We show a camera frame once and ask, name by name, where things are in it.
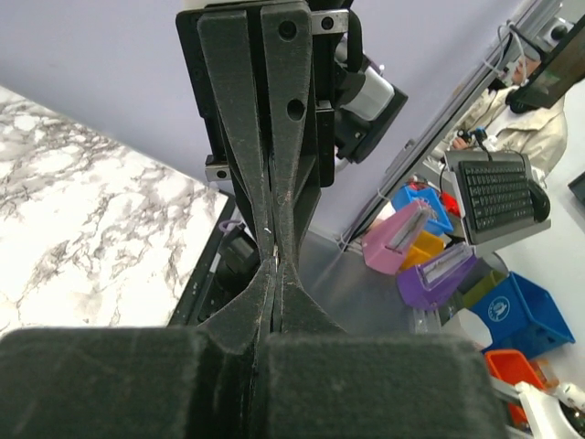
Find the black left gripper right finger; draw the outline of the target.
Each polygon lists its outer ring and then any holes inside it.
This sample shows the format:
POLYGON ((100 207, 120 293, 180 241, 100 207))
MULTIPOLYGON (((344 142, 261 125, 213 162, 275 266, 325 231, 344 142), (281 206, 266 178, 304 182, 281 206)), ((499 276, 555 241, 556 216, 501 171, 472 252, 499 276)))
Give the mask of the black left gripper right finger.
POLYGON ((268 342, 267 438, 503 438, 472 344, 412 335, 394 282, 361 262, 305 260, 310 300, 268 342))

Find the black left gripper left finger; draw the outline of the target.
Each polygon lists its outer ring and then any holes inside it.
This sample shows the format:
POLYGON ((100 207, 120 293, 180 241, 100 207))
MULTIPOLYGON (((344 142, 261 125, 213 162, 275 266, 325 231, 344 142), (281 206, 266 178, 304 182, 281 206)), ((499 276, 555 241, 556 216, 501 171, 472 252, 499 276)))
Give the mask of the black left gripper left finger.
POLYGON ((29 328, 1 341, 4 438, 262 438, 276 266, 198 327, 29 328))

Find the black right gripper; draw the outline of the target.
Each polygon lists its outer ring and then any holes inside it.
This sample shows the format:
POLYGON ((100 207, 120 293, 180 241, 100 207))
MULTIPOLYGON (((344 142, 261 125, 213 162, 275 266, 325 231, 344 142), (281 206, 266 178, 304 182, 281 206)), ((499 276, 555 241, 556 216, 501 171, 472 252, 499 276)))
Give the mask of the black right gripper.
POLYGON ((347 1, 187 1, 175 19, 210 144, 207 179, 232 184, 271 265, 273 224, 280 262, 292 262, 293 224, 311 220, 334 180, 350 73, 335 51, 349 21, 347 1))

